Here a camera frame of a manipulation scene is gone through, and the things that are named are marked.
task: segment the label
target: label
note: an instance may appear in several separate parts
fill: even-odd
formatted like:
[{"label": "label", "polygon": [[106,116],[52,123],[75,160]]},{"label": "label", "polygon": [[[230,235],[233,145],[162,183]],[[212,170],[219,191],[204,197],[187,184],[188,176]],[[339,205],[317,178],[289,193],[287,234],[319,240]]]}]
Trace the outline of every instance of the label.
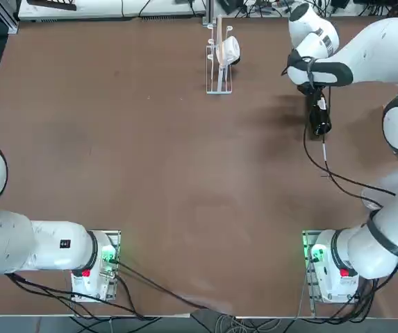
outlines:
[{"label": "label", "polygon": [[60,240],[60,248],[70,248],[71,240],[70,239],[61,239]]}]

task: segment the black cable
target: black cable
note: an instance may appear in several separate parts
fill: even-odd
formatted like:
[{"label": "black cable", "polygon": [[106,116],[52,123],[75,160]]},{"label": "black cable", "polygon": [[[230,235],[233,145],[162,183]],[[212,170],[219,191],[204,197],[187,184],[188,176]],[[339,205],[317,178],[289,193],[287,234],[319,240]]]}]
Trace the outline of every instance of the black cable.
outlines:
[{"label": "black cable", "polygon": [[190,4],[192,14],[194,15],[194,17],[196,17],[197,16],[196,12],[194,11],[194,8],[192,7],[192,0],[188,0],[188,3]]},{"label": "black cable", "polygon": [[66,297],[57,296],[57,295],[52,295],[52,296],[50,296],[48,293],[41,293],[41,292],[39,292],[39,291],[35,291],[35,290],[28,289],[28,288],[26,288],[25,286],[22,286],[18,281],[16,281],[16,279],[15,279],[14,277],[12,277],[12,276],[10,276],[10,275],[8,275],[8,274],[6,274],[6,275],[7,275],[7,277],[10,279],[10,281],[12,281],[17,287],[19,287],[20,289],[22,289],[22,290],[24,290],[24,291],[26,291],[26,292],[28,292],[28,293],[32,293],[32,294],[40,295],[40,296],[44,296],[44,297],[49,297],[49,298],[54,298],[54,299],[56,299],[56,300],[59,300],[60,302],[62,302],[62,299],[64,299],[64,300],[66,300],[66,301],[68,301],[68,302],[70,302],[70,303],[73,303],[73,304],[78,305],[79,307],[81,307],[87,314],[89,314],[90,317],[86,318],[85,316],[83,316],[83,315],[81,315],[79,312],[77,312],[75,309],[73,309],[72,307],[70,307],[68,304],[66,304],[66,303],[63,302],[64,306],[66,306],[67,308],[69,308],[69,309],[70,309],[72,312],[74,312],[74,314],[76,314],[77,316],[79,316],[79,317],[81,317],[81,318],[84,318],[84,319],[95,319],[95,320],[97,320],[97,321],[101,321],[101,319],[98,318],[98,317],[96,317],[94,314],[92,314],[92,312],[90,312],[89,309],[88,309],[87,307],[85,307],[84,305],[82,305],[82,304],[76,302],[75,300],[72,300],[71,298],[66,298]]},{"label": "black cable", "polygon": [[[391,279],[393,279],[393,277],[395,276],[395,274],[396,274],[397,272],[398,272],[398,263],[397,263],[397,265],[395,266],[395,268],[393,269],[392,273],[389,274],[389,276],[385,279],[385,281],[382,282],[380,285],[377,285],[378,280],[375,279],[374,284],[373,284],[373,287],[372,287],[372,290],[369,291],[365,296],[362,296],[362,297],[361,297],[361,300],[362,300],[362,301],[364,301],[364,300],[370,300],[370,303],[372,303],[372,300],[374,299],[375,293],[376,293],[378,290],[382,289],[385,285],[387,285],[387,284],[389,283],[389,281],[391,281]],[[367,313],[365,314],[365,316],[367,316],[368,312],[370,311],[370,308],[372,307],[372,305],[371,305],[370,303],[369,303],[369,308],[367,308]],[[309,322],[309,323],[316,323],[316,324],[327,323],[328,320],[331,320],[331,317],[330,317],[329,319],[327,319],[327,320],[323,320],[322,322],[313,322],[313,321],[308,321],[308,320],[304,319],[304,321],[306,321],[306,322]]]},{"label": "black cable", "polygon": [[284,331],[282,333],[286,333],[290,329],[291,325],[293,325],[296,322],[296,320],[297,320],[297,318],[295,318],[292,321],[290,321],[288,323],[287,327],[285,327],[285,329],[284,329]]},{"label": "black cable", "polygon": [[51,291],[51,292],[54,292],[54,293],[61,293],[61,294],[64,294],[64,295],[80,296],[80,297],[89,298],[91,300],[96,300],[96,301],[101,302],[103,304],[110,305],[111,307],[116,307],[118,309],[126,310],[126,311],[131,312],[132,314],[136,315],[136,313],[134,313],[134,311],[132,309],[129,309],[128,307],[124,307],[122,305],[118,305],[118,304],[114,304],[114,303],[108,302],[107,300],[102,300],[100,298],[92,297],[92,296],[86,295],[84,293],[77,293],[77,292],[74,292],[74,291],[66,291],[66,290],[60,290],[60,289],[54,289],[54,288],[46,287],[46,286],[43,286],[43,285],[38,284],[38,283],[30,282],[30,281],[26,280],[25,278],[23,278],[22,276],[20,276],[18,274],[15,274],[15,273],[6,274],[6,275],[7,276],[9,276],[9,275],[13,276],[14,279],[18,283],[21,283],[21,284],[26,284],[26,285],[29,285],[31,287],[35,287],[35,288],[39,288],[39,289],[43,289],[44,288],[47,291]]},{"label": "black cable", "polygon": [[247,13],[247,15],[245,15],[246,18],[249,18],[249,15],[251,14],[251,11],[253,10],[253,8],[254,8],[255,5],[256,5],[255,3],[253,3],[253,4],[251,5],[251,7],[249,8],[249,11],[248,11],[248,13]]},{"label": "black cable", "polygon": [[140,9],[140,12],[138,13],[138,17],[142,16],[142,12],[143,10],[146,8],[146,6],[148,6],[148,4],[151,2],[151,0],[148,0],[145,5],[142,7],[142,9]]},{"label": "black cable", "polygon": [[[251,326],[251,327],[248,326],[248,325],[245,325],[245,326],[254,329],[254,332],[256,332],[256,333],[260,333],[259,330],[258,330],[258,327],[256,327],[256,325],[254,325],[254,322],[253,322],[251,319],[248,319],[248,321],[249,321],[250,324],[252,324],[252,326]],[[268,321],[264,322],[264,323],[261,324],[260,326],[263,326],[263,325],[265,325],[265,324],[267,324],[267,323],[268,323]]]},{"label": "black cable", "polygon": [[100,321],[97,321],[96,323],[90,324],[86,328],[83,328],[83,329],[79,330],[77,333],[83,333],[84,331],[90,329],[91,327],[94,327],[94,326],[99,325],[101,323],[105,323],[107,321],[113,321],[115,319],[119,319],[119,317],[111,317],[109,319],[101,319]]},{"label": "black cable", "polygon": [[240,12],[242,11],[242,9],[245,8],[245,6],[247,5],[248,0],[245,0],[245,2],[243,3],[243,5],[240,6],[240,9],[238,11],[238,13],[235,15],[234,18],[236,18],[237,16],[239,16]]},{"label": "black cable", "polygon": [[357,198],[357,199],[361,199],[361,200],[366,200],[366,201],[368,201],[369,203],[374,203],[374,204],[375,204],[376,206],[378,206],[379,208],[382,208],[382,207],[383,207],[380,203],[378,203],[377,201],[375,201],[375,200],[373,200],[373,199],[367,198],[367,197],[365,197],[365,196],[359,196],[358,194],[354,194],[354,193],[348,192],[346,189],[344,189],[342,186],[340,186],[339,183],[336,181],[336,179],[333,177],[333,174],[332,174],[331,171],[330,171],[330,168],[329,168],[328,163],[327,163],[326,161],[324,161],[324,163],[325,163],[325,167],[326,167],[327,173],[329,174],[330,180],[333,182],[334,185],[336,185],[336,187],[337,187],[341,192],[343,192],[343,193],[345,193],[346,195],[351,196],[351,197],[353,197],[353,198]]},{"label": "black cable", "polygon": [[92,328],[80,323],[78,320],[76,320],[75,318],[72,317],[68,317],[71,321],[73,321],[74,323],[76,323],[78,326],[81,326],[83,329],[81,330],[81,332],[84,331],[89,331],[91,333],[98,333],[97,331],[94,331]]},{"label": "black cable", "polygon": [[211,331],[209,328],[206,327],[205,324],[203,324],[199,319],[197,319],[196,317],[194,317],[192,314],[190,314],[191,318],[194,319],[200,326],[202,326],[205,330],[208,331],[208,333],[213,333],[213,331]]},{"label": "black cable", "polygon": [[120,275],[116,275],[116,278],[117,278],[118,282],[120,282],[120,284],[123,286],[123,289],[126,292],[126,296],[128,297],[129,305],[131,306],[131,309],[134,311],[134,314],[137,316],[137,318],[140,319],[141,321],[151,320],[151,318],[146,319],[142,314],[139,314],[137,312],[137,310],[135,309],[134,302],[132,301],[131,292],[129,291],[128,285],[126,284],[126,282],[123,280],[123,278]]},{"label": "black cable", "polygon": [[[328,99],[328,104],[327,104],[327,105],[328,105],[328,109],[329,109],[328,111],[329,111],[329,113],[330,113],[330,109],[331,109],[331,87],[329,87],[329,99]],[[309,118],[307,119],[306,124],[305,124],[306,129],[308,128],[308,121],[309,121]],[[306,145],[306,129],[305,129],[305,131],[304,131],[304,150],[305,150],[305,153],[306,153],[308,159],[310,160],[310,162],[312,162],[318,169],[323,170],[323,171],[325,171],[325,172],[328,173],[329,171],[328,171],[326,168],[324,168],[324,167],[322,167],[321,165],[319,165],[319,164],[311,157],[310,153],[308,152],[307,145]],[[379,191],[379,192],[387,193],[387,194],[390,194],[391,196],[395,196],[395,195],[396,195],[395,193],[393,193],[393,192],[391,192],[391,191],[388,191],[387,189],[382,189],[382,188],[380,188],[380,187],[375,187],[375,186],[371,186],[371,185],[368,185],[368,184],[364,184],[364,183],[362,183],[362,182],[357,182],[357,181],[355,181],[355,180],[352,180],[352,179],[350,179],[350,178],[344,177],[344,176],[339,175],[339,174],[337,174],[337,173],[334,173],[334,172],[332,172],[332,171],[330,171],[330,172],[331,172],[331,175],[332,175],[333,177],[342,179],[342,180],[344,180],[345,182],[350,182],[351,184],[354,184],[354,185],[366,187],[366,188],[368,188],[368,189],[373,189],[374,191]]]},{"label": "black cable", "polygon": [[[373,286],[372,286],[372,288],[376,288],[376,286],[377,286],[377,284],[378,284],[378,281],[379,281],[379,279],[374,279],[374,280],[373,280]],[[360,324],[360,323],[362,323],[362,322],[368,317],[368,314],[370,313],[370,309],[372,308],[372,305],[373,305],[374,294],[375,294],[375,292],[372,294],[372,297],[370,298],[370,301],[368,302],[367,311],[364,313],[364,316],[363,316],[359,321],[350,320],[351,323]]]},{"label": "black cable", "polygon": [[144,281],[146,281],[146,282],[152,284],[152,285],[155,286],[157,289],[159,289],[159,290],[161,290],[161,291],[164,291],[165,293],[167,293],[167,294],[169,294],[170,296],[172,296],[172,297],[174,297],[174,298],[176,298],[176,299],[178,299],[178,300],[184,302],[184,303],[187,304],[187,305],[190,305],[190,306],[195,307],[195,308],[200,309],[200,310],[209,309],[209,308],[207,308],[207,307],[205,307],[205,306],[203,306],[203,305],[200,305],[200,304],[191,302],[191,301],[186,300],[185,298],[183,298],[183,297],[177,295],[176,293],[173,293],[173,292],[170,291],[169,289],[166,289],[165,287],[160,286],[159,284],[155,283],[153,280],[151,280],[151,279],[145,277],[143,274],[137,272],[136,270],[132,269],[132,268],[129,267],[128,265],[125,265],[125,264],[119,262],[118,260],[113,259],[113,260],[111,260],[110,262],[112,262],[112,263],[114,263],[114,264],[118,264],[119,266],[121,266],[121,267],[127,269],[128,271],[130,271],[130,272],[136,274],[139,278],[141,278],[141,279],[143,279]]},{"label": "black cable", "polygon": [[271,7],[274,12],[277,12],[281,17],[283,17],[282,13],[279,12],[275,7]]},{"label": "black cable", "polygon": [[145,327],[148,327],[148,326],[150,326],[150,325],[152,325],[152,324],[158,322],[158,321],[161,320],[161,319],[162,319],[161,317],[156,318],[156,319],[154,319],[153,321],[150,321],[149,323],[146,323],[146,324],[144,324],[143,326],[140,326],[139,328],[136,328],[135,330],[129,331],[129,332],[127,332],[127,333],[136,333],[136,332],[138,332],[138,331],[140,331],[140,330],[143,330]]},{"label": "black cable", "polygon": [[287,6],[287,12],[291,13],[291,7],[288,4],[288,1],[287,0],[283,0],[283,2],[285,2],[285,5]]},{"label": "black cable", "polygon": [[[302,137],[302,143],[303,143],[303,145],[304,145],[305,154],[307,155],[308,159],[309,159],[313,164],[319,166],[319,165],[315,162],[315,160],[311,157],[310,153],[308,152],[308,148],[307,148],[306,133],[307,133],[307,129],[308,129],[308,124],[309,124],[309,123],[310,123],[310,117],[308,117],[307,121],[305,122],[304,134],[303,134],[303,137]],[[324,163],[325,163],[325,169],[323,169],[323,170],[325,170],[325,171],[328,173],[328,175],[329,175],[331,181],[332,181],[332,182],[336,185],[336,187],[338,187],[338,189],[340,189],[343,193],[345,193],[345,194],[347,194],[347,195],[349,195],[349,196],[352,196],[352,197],[354,197],[354,198],[358,198],[358,199],[362,199],[362,200],[369,201],[369,202],[371,202],[371,203],[374,203],[375,205],[378,205],[378,207],[382,207],[382,205],[381,205],[380,203],[376,202],[375,200],[372,200],[372,199],[370,199],[370,198],[366,198],[366,197],[364,197],[364,196],[359,196],[359,195],[353,194],[353,193],[351,193],[351,192],[348,192],[348,191],[345,190],[344,188],[342,188],[342,187],[338,184],[338,182],[335,180],[335,178],[333,177],[334,174],[331,172],[331,170],[330,170],[330,168],[329,168],[329,165],[328,165],[327,161],[324,161]]]},{"label": "black cable", "polygon": [[[325,318],[322,319],[321,321],[312,321],[312,320],[308,320],[308,319],[302,319],[303,321],[307,322],[307,323],[312,323],[312,324],[325,324],[325,323],[329,323],[332,325],[339,325],[341,323],[344,323],[346,321],[348,321],[350,318],[347,318],[348,315],[341,317],[341,318],[337,318],[338,314],[340,314],[348,305],[350,305],[350,303],[352,302],[352,300],[354,300],[359,294],[362,294],[365,288],[365,284],[363,285],[363,287],[361,288],[360,291],[356,291],[356,293],[350,297],[346,303],[344,303],[338,310],[337,312],[335,312],[333,315],[331,315],[329,318]],[[353,310],[351,311],[351,313],[353,313],[354,311],[356,311],[357,307],[359,306],[359,303],[356,303],[355,307],[353,308]]]},{"label": "black cable", "polygon": [[358,16],[362,16],[362,14],[369,8],[370,5],[366,5],[364,10],[358,14]]},{"label": "black cable", "polygon": [[302,0],[302,1],[308,2],[310,5],[313,5],[314,7],[316,7],[318,11],[320,10],[321,12],[324,12],[324,10],[322,10],[322,8],[320,6],[318,6],[315,2],[311,2],[310,0]]}]

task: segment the brown table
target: brown table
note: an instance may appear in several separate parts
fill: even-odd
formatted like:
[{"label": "brown table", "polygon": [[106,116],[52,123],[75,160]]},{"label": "brown table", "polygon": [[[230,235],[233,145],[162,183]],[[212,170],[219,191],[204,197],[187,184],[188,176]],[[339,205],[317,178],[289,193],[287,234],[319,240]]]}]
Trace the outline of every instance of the brown table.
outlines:
[{"label": "brown table", "polygon": [[[370,21],[335,22],[344,44]],[[290,51],[286,20],[231,24],[242,60],[230,96],[205,94],[208,30],[198,20],[22,25],[0,67],[0,147],[10,167],[0,208],[120,229],[122,259],[172,291],[235,315],[293,317],[301,231],[357,225],[367,210],[304,154],[304,98],[279,75]],[[334,171],[373,182],[398,167],[381,134],[382,105],[396,93],[378,83],[333,90]],[[309,146],[320,160],[321,144]],[[61,272],[24,275],[69,287]],[[192,310],[128,283],[146,314]],[[118,301],[126,304],[123,291]],[[0,276],[0,314],[68,313]],[[301,314],[311,315],[307,295]],[[398,318],[398,275],[371,316]]]}]

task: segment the cable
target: cable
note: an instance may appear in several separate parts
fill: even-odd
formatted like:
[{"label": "cable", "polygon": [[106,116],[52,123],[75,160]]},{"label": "cable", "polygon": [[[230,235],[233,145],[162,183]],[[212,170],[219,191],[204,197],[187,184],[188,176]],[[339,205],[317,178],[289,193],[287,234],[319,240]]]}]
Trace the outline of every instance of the cable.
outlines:
[{"label": "cable", "polygon": [[73,321],[74,323],[76,323],[78,326],[81,326],[83,329],[81,330],[81,332],[83,331],[89,331],[91,333],[98,333],[97,331],[94,331],[92,328],[80,323],[78,320],[76,320],[73,317],[68,317],[71,321]]},{"label": "cable", "polygon": [[[366,311],[364,317],[363,317],[361,320],[359,320],[358,322],[354,322],[354,323],[361,323],[362,321],[365,320],[365,317],[368,315],[368,313],[369,313],[369,311],[370,311],[370,309],[371,309],[371,307],[372,307],[372,304],[370,304],[370,303],[373,303],[373,299],[374,299],[375,293],[376,293],[378,290],[382,289],[387,283],[389,283],[389,281],[391,281],[391,279],[393,278],[393,276],[395,276],[395,274],[396,274],[397,272],[398,272],[398,263],[397,263],[397,265],[395,266],[395,268],[393,269],[392,273],[389,274],[389,276],[385,279],[384,282],[382,282],[380,285],[377,285],[378,279],[375,279],[375,280],[374,280],[374,284],[373,284],[373,286],[372,286],[372,290],[370,290],[365,296],[362,296],[362,295],[361,295],[362,297],[361,297],[360,300],[362,300],[362,301],[369,300],[369,303],[368,303],[367,311]],[[304,319],[304,321],[309,322],[309,323],[316,323],[316,324],[330,323],[330,320],[333,319],[334,316],[337,316],[337,314],[338,314],[340,311],[342,311],[342,309],[345,308],[345,307],[348,305],[349,302],[351,302],[351,299],[353,299],[353,297],[350,298],[349,301],[348,301],[347,303],[345,303],[345,304],[340,308],[340,310],[339,310],[336,314],[334,314],[332,317],[330,317],[329,319],[323,320],[322,322],[313,322],[313,321],[308,321],[308,320],[306,320],[306,319]]]},{"label": "cable", "polygon": [[153,321],[150,321],[149,323],[146,323],[146,324],[144,324],[143,326],[140,326],[139,328],[136,328],[135,330],[129,331],[129,332],[127,332],[127,333],[136,333],[136,332],[138,332],[138,331],[140,331],[140,330],[143,330],[145,327],[148,327],[148,326],[150,326],[150,325],[152,325],[152,324],[158,322],[158,321],[161,320],[161,319],[162,319],[161,317],[156,318],[156,319],[154,319]]},{"label": "cable", "polygon": [[242,9],[244,9],[247,6],[247,2],[248,0],[245,0],[245,2],[243,3],[243,5],[240,6],[240,9],[238,11],[238,13],[235,15],[234,18],[236,18],[237,16],[239,16],[240,12],[242,11]]},{"label": "cable", "polygon": [[[263,328],[263,327],[271,324],[273,321],[277,321],[277,322],[274,323],[274,325],[271,326],[270,328]],[[282,319],[279,319],[279,318],[269,319],[269,320],[265,321],[264,323],[261,323],[259,326],[255,326],[251,320],[250,320],[250,323],[253,326],[248,326],[247,324],[244,324],[243,321],[242,321],[242,323],[239,323],[239,322],[237,322],[237,323],[241,324],[241,326],[243,326],[247,329],[255,330],[256,332],[262,333],[262,332],[271,332],[272,330],[275,330],[282,323]]]},{"label": "cable", "polygon": [[255,5],[256,5],[256,3],[253,3],[253,4],[251,5],[251,7],[249,8],[248,13],[245,15],[246,18],[249,18],[249,15],[251,14],[251,11],[253,10],[253,7],[254,7]]},{"label": "cable", "polygon": [[41,290],[46,289],[47,291],[51,291],[51,292],[54,292],[54,293],[61,293],[61,294],[64,294],[64,295],[80,296],[80,297],[84,297],[84,298],[89,298],[91,300],[96,300],[96,301],[101,302],[103,304],[110,305],[111,307],[116,307],[118,309],[123,309],[123,310],[126,310],[128,312],[131,312],[132,314],[137,315],[136,313],[134,313],[134,311],[132,309],[129,309],[128,307],[124,307],[122,305],[114,304],[114,303],[108,302],[107,300],[102,300],[100,298],[92,297],[91,295],[86,295],[84,293],[77,293],[77,292],[74,292],[74,291],[66,291],[66,290],[59,290],[59,289],[46,287],[46,286],[43,286],[43,285],[38,284],[38,283],[30,282],[30,281],[26,280],[25,278],[23,278],[22,276],[20,276],[18,274],[15,274],[15,273],[10,273],[10,274],[6,274],[6,275],[9,278],[12,277],[18,283],[26,284],[26,285],[29,285],[31,287],[35,287],[35,288],[38,288],[38,289],[41,289]]},{"label": "cable", "polygon": [[54,299],[56,299],[56,300],[59,300],[60,302],[62,302],[62,303],[64,304],[64,306],[66,306],[66,307],[68,307],[69,309],[71,309],[71,311],[74,312],[74,314],[76,314],[77,316],[79,316],[79,317],[81,317],[81,318],[86,319],[85,316],[81,315],[81,314],[78,313],[75,309],[72,309],[68,304],[64,303],[64,302],[62,301],[62,299],[64,299],[64,300],[66,300],[66,301],[68,301],[68,302],[70,302],[70,303],[79,305],[84,311],[86,311],[87,314],[90,315],[90,318],[95,319],[95,320],[97,320],[97,321],[101,321],[101,319],[99,319],[99,318],[97,318],[96,316],[94,316],[94,314],[92,314],[92,312],[90,312],[90,311],[88,310],[88,308],[86,308],[84,305],[82,305],[82,304],[76,302],[75,300],[72,300],[72,299],[70,299],[70,298],[66,298],[66,297],[63,297],[63,296],[57,296],[57,295],[52,295],[52,296],[50,296],[48,293],[41,293],[41,292],[39,292],[39,291],[35,291],[35,290],[28,289],[28,288],[26,288],[25,286],[22,286],[18,281],[16,281],[16,279],[15,279],[14,277],[12,277],[12,276],[10,276],[10,275],[8,275],[8,274],[6,274],[6,275],[7,275],[7,277],[10,279],[10,281],[12,281],[15,285],[17,285],[17,287],[19,287],[20,289],[22,289],[22,290],[24,290],[24,291],[26,291],[26,292],[28,292],[28,293],[32,293],[32,294],[35,294],[35,295],[40,295],[40,296],[49,297],[49,298],[54,298]]},{"label": "cable", "polygon": [[347,191],[346,189],[344,189],[342,186],[339,185],[339,183],[338,183],[338,182],[336,181],[336,179],[333,177],[333,174],[331,173],[330,168],[329,168],[329,165],[328,165],[328,163],[327,163],[326,160],[324,161],[324,163],[325,163],[325,167],[326,167],[326,170],[327,170],[327,172],[328,172],[328,174],[329,174],[329,177],[330,177],[331,181],[333,182],[334,185],[336,185],[336,187],[337,187],[340,191],[342,191],[342,192],[345,193],[346,195],[351,196],[351,197],[353,197],[353,198],[357,198],[357,199],[361,199],[361,200],[366,200],[366,201],[368,201],[369,203],[373,203],[373,204],[375,204],[376,206],[378,206],[379,208],[382,208],[382,207],[383,207],[380,203],[378,203],[377,201],[375,201],[375,200],[373,200],[373,199],[367,198],[367,197],[365,197],[365,196],[359,196],[358,194],[353,194],[353,193]]},{"label": "cable", "polygon": [[205,324],[203,324],[199,319],[194,317],[192,314],[190,314],[191,318],[194,319],[200,326],[202,326],[205,330],[207,330],[209,333],[213,333],[209,328],[206,327]]},{"label": "cable", "polygon": [[146,318],[145,316],[143,316],[142,314],[139,314],[137,312],[137,310],[135,309],[134,302],[132,301],[131,292],[129,291],[128,285],[126,284],[126,282],[123,280],[123,278],[120,275],[116,275],[116,277],[117,277],[118,282],[120,282],[120,284],[123,286],[123,289],[126,292],[126,296],[128,297],[129,305],[131,306],[131,309],[133,310],[135,316],[138,319],[140,319],[141,321],[152,320],[152,318]]},{"label": "cable", "polygon": [[101,323],[105,323],[107,321],[117,321],[117,320],[123,320],[123,319],[134,319],[133,317],[110,317],[108,319],[100,319],[100,321],[97,321],[96,323],[88,325],[86,328],[83,328],[82,330],[79,330],[77,333],[83,333],[86,329],[94,327],[96,325],[99,325]]},{"label": "cable", "polygon": [[[306,132],[307,132],[307,129],[308,129],[308,123],[309,123],[309,122],[310,122],[310,117],[308,117],[308,120],[305,122],[305,126],[304,126],[304,135],[303,135],[303,137],[302,137],[302,143],[303,143],[303,145],[304,145],[305,154],[307,155],[308,159],[309,159],[311,162],[313,162],[313,164],[319,166],[318,164],[316,164],[315,160],[311,157],[310,153],[308,152],[307,145],[306,145]],[[324,163],[325,163],[325,169],[323,169],[322,167],[321,167],[321,169],[323,169],[324,171],[326,171],[326,172],[328,173],[328,175],[329,175],[329,177],[330,177],[330,180],[333,182],[333,184],[335,184],[336,187],[338,187],[338,189],[340,189],[343,193],[345,193],[345,194],[347,194],[347,195],[349,195],[349,196],[352,196],[352,197],[358,198],[358,199],[362,199],[362,200],[366,200],[366,201],[369,201],[369,202],[371,202],[371,203],[374,203],[374,204],[377,205],[378,207],[382,207],[382,205],[381,205],[380,203],[376,202],[375,200],[372,200],[372,199],[370,199],[370,198],[366,198],[366,197],[364,197],[364,196],[359,196],[359,195],[353,194],[353,193],[351,193],[351,192],[348,192],[347,190],[345,190],[344,188],[342,188],[342,187],[339,185],[339,183],[338,183],[338,182],[335,180],[335,178],[333,177],[334,174],[331,172],[331,170],[330,170],[330,168],[329,168],[329,165],[328,165],[328,163],[327,163],[327,161],[326,161],[325,143],[323,143],[323,147],[324,147]]]},{"label": "cable", "polygon": [[287,12],[291,13],[291,7],[288,4],[288,1],[287,0],[283,0],[283,2],[285,2],[285,5],[287,6]]},{"label": "cable", "polygon": [[286,333],[290,327],[299,319],[299,316],[301,315],[301,308],[302,308],[302,301],[304,299],[304,291],[305,291],[305,286],[307,285],[307,274],[308,274],[308,267],[310,266],[310,256],[308,255],[308,250],[307,248],[307,258],[308,258],[308,263],[305,265],[305,273],[304,273],[304,282],[302,283],[302,291],[301,291],[301,299],[299,301],[299,307],[297,309],[297,314],[296,316],[288,323],[287,327],[285,327],[284,331],[282,333]]},{"label": "cable", "polygon": [[183,297],[177,295],[176,293],[173,293],[173,292],[170,291],[169,289],[166,289],[165,287],[160,286],[159,284],[155,283],[153,280],[151,280],[151,279],[145,277],[143,274],[137,272],[136,270],[132,269],[132,268],[129,267],[128,265],[125,265],[125,264],[119,262],[118,260],[113,259],[113,260],[111,260],[110,262],[112,262],[112,263],[114,263],[114,264],[118,264],[119,266],[121,266],[121,267],[127,269],[128,271],[130,271],[130,272],[136,274],[139,278],[143,279],[144,281],[148,282],[149,284],[152,284],[152,285],[155,286],[157,289],[159,289],[159,290],[161,290],[161,291],[164,291],[165,293],[167,293],[167,294],[169,294],[170,296],[172,296],[172,297],[174,297],[174,298],[176,298],[176,299],[178,299],[178,300],[184,302],[184,303],[187,304],[187,305],[190,305],[190,306],[192,306],[192,307],[196,307],[197,309],[200,309],[200,310],[209,309],[209,308],[207,308],[207,307],[205,307],[205,306],[203,306],[203,305],[200,305],[200,304],[191,302],[191,301],[186,300],[185,298],[183,298]]},{"label": "cable", "polygon": [[150,2],[151,2],[151,0],[148,0],[148,1],[145,3],[145,5],[143,6],[143,8],[140,9],[140,12],[138,13],[138,17],[141,17],[141,16],[142,16],[143,10],[146,8],[146,6],[148,6],[148,4],[149,4]]},{"label": "cable", "polygon": [[[329,99],[328,99],[328,104],[327,104],[327,105],[328,105],[328,109],[329,109],[329,112],[330,112],[330,109],[331,109],[331,88],[330,88],[330,87],[329,87]],[[308,128],[308,120],[307,120],[306,125],[305,125],[306,129]],[[329,170],[327,170],[327,168],[324,168],[324,167],[322,167],[321,165],[319,165],[319,164],[311,157],[310,153],[308,152],[307,145],[306,145],[306,129],[305,129],[305,131],[304,131],[304,150],[305,150],[305,153],[306,153],[308,159],[309,159],[318,169],[321,169],[321,170],[323,170],[323,171],[325,171],[325,172],[328,173]],[[374,191],[379,191],[379,192],[387,193],[387,194],[390,194],[391,196],[395,196],[395,195],[396,195],[395,193],[393,193],[393,192],[391,192],[391,191],[388,191],[387,189],[382,189],[382,188],[380,188],[380,187],[375,187],[375,186],[367,185],[367,184],[364,184],[364,183],[361,183],[361,182],[357,182],[357,181],[352,180],[352,179],[350,179],[350,178],[347,178],[347,177],[341,176],[341,175],[339,175],[339,174],[337,174],[337,173],[334,173],[334,172],[332,172],[331,170],[330,170],[330,173],[331,173],[331,175],[332,175],[333,177],[342,179],[342,180],[344,180],[345,182],[350,182],[351,184],[354,184],[354,185],[366,187],[366,188],[368,188],[368,189],[373,189]]]},{"label": "cable", "polygon": [[279,12],[275,7],[271,7],[274,12],[277,12],[281,17],[283,17],[282,13]]},{"label": "cable", "polygon": [[318,6],[315,2],[311,2],[310,0],[301,0],[301,1],[308,2],[310,5],[313,5],[313,7],[316,7],[318,11],[320,10],[321,12],[324,12],[324,10],[322,10],[322,8]]},{"label": "cable", "polygon": [[362,16],[362,14],[369,8],[370,5],[366,5],[364,10],[358,14],[358,16]]},{"label": "cable", "polygon": [[192,14],[194,15],[194,17],[196,17],[197,16],[196,12],[194,11],[194,8],[192,7],[192,0],[188,0],[188,3],[190,4]]}]

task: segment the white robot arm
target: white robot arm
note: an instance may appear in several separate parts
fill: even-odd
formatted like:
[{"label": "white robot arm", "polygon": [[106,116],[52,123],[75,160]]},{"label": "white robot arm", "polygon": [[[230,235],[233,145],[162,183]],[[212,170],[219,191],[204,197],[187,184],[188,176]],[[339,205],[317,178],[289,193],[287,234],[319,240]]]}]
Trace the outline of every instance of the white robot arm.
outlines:
[{"label": "white robot arm", "polygon": [[[0,150],[0,196],[8,167]],[[106,300],[114,280],[116,248],[102,231],[87,231],[66,221],[31,221],[0,210],[0,274],[71,270],[74,291]]]},{"label": "white robot arm", "polygon": [[[304,94],[363,81],[398,84],[398,18],[370,24],[336,54],[338,34],[307,3],[293,10],[289,29],[294,49],[287,73]],[[398,96],[383,112],[383,134],[398,155]],[[398,193],[370,214],[367,223],[324,230],[311,257],[324,302],[347,302],[359,275],[374,279],[391,274],[398,263]]]}]

